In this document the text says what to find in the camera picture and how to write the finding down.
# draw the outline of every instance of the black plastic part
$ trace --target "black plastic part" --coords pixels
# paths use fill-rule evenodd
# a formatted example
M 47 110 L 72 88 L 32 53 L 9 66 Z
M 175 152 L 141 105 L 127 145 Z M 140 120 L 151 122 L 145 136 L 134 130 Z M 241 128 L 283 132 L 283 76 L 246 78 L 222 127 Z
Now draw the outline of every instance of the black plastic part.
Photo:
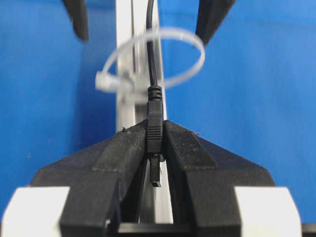
M 204 45 L 214 35 L 235 0 L 199 0 L 196 34 Z
M 146 124 L 38 171 L 31 186 L 71 187 L 60 220 L 63 237 L 103 236 L 108 221 L 112 228 L 121 220 L 138 221 Z
M 162 153 L 163 104 L 160 86 L 148 88 L 146 145 L 150 161 L 150 182 L 160 187 L 160 154 Z
M 88 41 L 87 8 L 84 0 L 63 0 L 63 2 L 70 16 L 76 35 L 80 39 Z
M 274 186 L 268 171 L 167 120 L 163 135 L 174 223 L 198 236 L 239 236 L 234 186 Z

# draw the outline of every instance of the white block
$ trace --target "white block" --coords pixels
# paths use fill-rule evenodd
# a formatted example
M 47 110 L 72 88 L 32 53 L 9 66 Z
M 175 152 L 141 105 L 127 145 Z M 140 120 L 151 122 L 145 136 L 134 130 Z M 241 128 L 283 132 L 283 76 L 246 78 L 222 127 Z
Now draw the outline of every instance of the white block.
M 18 188 L 4 212 L 1 237 L 61 237 L 68 192 L 69 187 Z
M 301 237 L 300 216 L 287 188 L 235 187 L 242 237 Z

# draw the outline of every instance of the black cable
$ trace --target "black cable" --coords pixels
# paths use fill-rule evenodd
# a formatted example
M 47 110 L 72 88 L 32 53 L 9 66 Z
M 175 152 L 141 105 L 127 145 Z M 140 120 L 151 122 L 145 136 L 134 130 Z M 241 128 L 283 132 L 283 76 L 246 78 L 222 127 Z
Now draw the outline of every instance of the black cable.
M 151 29 L 153 26 L 153 7 L 154 7 L 154 0 L 148 0 L 147 16 L 146 16 L 146 29 L 147 30 Z M 154 43 L 152 41 L 147 42 L 147 57 L 148 57 L 148 66 L 149 66 L 150 85 L 158 85 L 156 63 L 155 63 L 155 57 L 154 57 Z

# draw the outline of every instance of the cable strain relief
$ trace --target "cable strain relief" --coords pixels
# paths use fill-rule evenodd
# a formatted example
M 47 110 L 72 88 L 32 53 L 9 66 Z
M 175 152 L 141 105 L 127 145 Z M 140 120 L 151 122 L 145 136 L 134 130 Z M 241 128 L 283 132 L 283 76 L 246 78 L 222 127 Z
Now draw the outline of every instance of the cable strain relief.
M 152 85 L 148 87 L 148 100 L 149 101 L 160 101 L 162 100 L 161 87 L 158 85 Z

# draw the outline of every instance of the blue backdrop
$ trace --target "blue backdrop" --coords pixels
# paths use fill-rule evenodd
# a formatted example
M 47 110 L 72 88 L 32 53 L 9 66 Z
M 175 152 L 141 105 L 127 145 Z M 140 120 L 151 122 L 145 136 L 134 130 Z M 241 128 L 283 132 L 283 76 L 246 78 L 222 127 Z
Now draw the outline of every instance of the blue backdrop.
M 198 1 L 160 0 L 163 26 L 195 30 Z M 90 41 L 60 0 L 0 1 L 0 214 L 36 170 L 115 132 L 115 95 L 94 89 L 115 48 L 114 1 L 88 0 Z M 201 72 L 166 92 L 168 118 L 266 167 L 316 222 L 316 1 L 237 0 Z M 163 42 L 165 74 L 193 63 Z

